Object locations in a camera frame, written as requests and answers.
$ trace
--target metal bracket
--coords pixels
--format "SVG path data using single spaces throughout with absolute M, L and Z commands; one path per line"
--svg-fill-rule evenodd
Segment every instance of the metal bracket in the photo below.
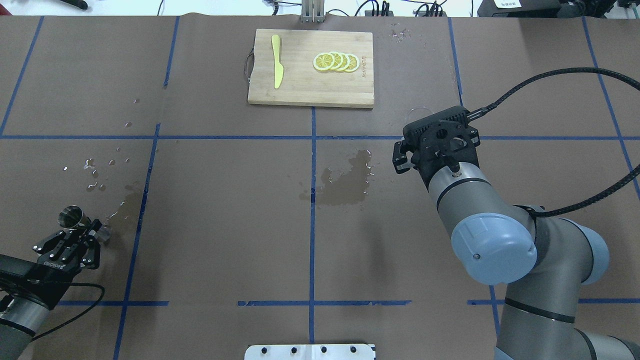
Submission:
M 324 0 L 302 0 L 302 22 L 324 22 Z
M 244 360 L 375 360 L 376 346 L 370 344 L 254 345 Z

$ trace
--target cable connector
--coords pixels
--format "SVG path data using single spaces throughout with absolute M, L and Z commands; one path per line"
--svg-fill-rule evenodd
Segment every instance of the cable connector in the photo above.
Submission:
M 481 117 L 485 116 L 489 111 L 491 111 L 491 109 L 487 107 L 479 108 L 476 111 L 471 111 L 470 113 L 468 113 L 467 119 L 469 120 L 469 122 L 472 122 L 475 119 L 480 119 Z

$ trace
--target black band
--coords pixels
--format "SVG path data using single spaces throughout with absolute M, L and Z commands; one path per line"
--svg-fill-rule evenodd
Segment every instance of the black band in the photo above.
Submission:
M 440 193 L 440 196 L 438 196 L 438 201 L 436 201 L 436 210 L 440 207 L 440 200 L 442 200 L 442 197 L 444 197 L 444 195 L 445 195 L 446 193 L 448 193 L 448 192 L 449 192 L 449 190 L 453 189 L 453 188 L 454 188 L 454 186 L 458 186 L 458 185 L 460 185 L 460 184 L 462 184 L 462 183 L 468 183 L 469 181 L 480 181 L 481 183 L 486 183 L 486 184 L 491 185 L 487 180 L 480 179 L 479 177 L 468 177 L 468 178 L 466 178 L 466 179 L 462 179 L 462 180 L 456 181 L 455 183 L 453 183 L 453 184 L 451 184 L 451 185 L 447 186 L 447 187 L 446 187 L 446 188 L 445 188 L 445 189 Z
M 638 345 L 636 343 L 632 343 L 631 341 L 618 339 L 615 336 L 609 336 L 609 337 L 610 338 L 614 338 L 614 339 L 620 341 L 621 343 L 625 344 L 627 349 L 629 349 L 629 351 L 631 351 L 631 354 L 634 356 L 634 359 L 635 360 L 640 360 L 640 345 Z
M 35 331 L 29 329 L 26 326 L 22 326 L 19 323 L 11 322 L 11 321 L 3 319 L 3 318 L 0 318 L 0 325 L 13 327 L 14 329 L 22 331 L 22 332 L 24 332 L 25 334 L 27 334 L 27 335 L 29 335 L 31 337 L 33 337 L 36 334 Z
M 562 315 L 562 314 L 558 314 L 558 313 L 553 313 L 551 311 L 547 311 L 547 310 L 543 310 L 534 306 L 530 306 L 527 304 L 523 304 L 521 302 L 517 302 L 515 300 L 509 299 L 509 298 L 505 298 L 504 299 L 504 303 L 506 305 L 509 305 L 511 307 L 515 307 L 516 309 L 522 310 L 522 311 L 526 311 L 528 313 L 534 314 L 534 315 L 538 315 L 538 316 L 542 316 L 545 318 L 549 318 L 551 320 L 557 320 L 559 322 L 566 322 L 566 323 L 575 323 L 575 316 L 567 316 L 567 315 Z
M 589 339 L 589 336 L 587 336 L 587 334 L 585 334 L 584 332 L 575 329 L 580 335 L 582 335 L 582 338 L 584 339 L 584 341 L 587 343 L 587 347 L 589 347 L 589 353 L 591 354 L 591 360 L 598 360 L 598 356 L 596 355 L 596 349 L 593 348 L 593 344 L 591 342 L 591 339 Z

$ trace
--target gray robotic arm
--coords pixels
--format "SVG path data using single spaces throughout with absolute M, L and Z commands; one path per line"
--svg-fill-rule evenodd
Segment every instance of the gray robotic arm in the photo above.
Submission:
M 403 129 L 394 148 L 399 174 L 416 168 L 475 280 L 508 284 L 495 360 L 640 360 L 640 346 L 574 328 L 582 284 L 609 264 L 602 237 L 541 208 L 511 206 L 480 171 L 477 129 L 461 106 Z M 412 152 L 411 162 L 407 152 Z

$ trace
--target white metal plate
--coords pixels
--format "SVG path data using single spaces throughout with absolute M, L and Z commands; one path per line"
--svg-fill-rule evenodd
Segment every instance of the white metal plate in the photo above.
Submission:
M 376 360 L 376 346 L 368 344 L 253 345 L 244 353 L 244 360 L 268 359 Z

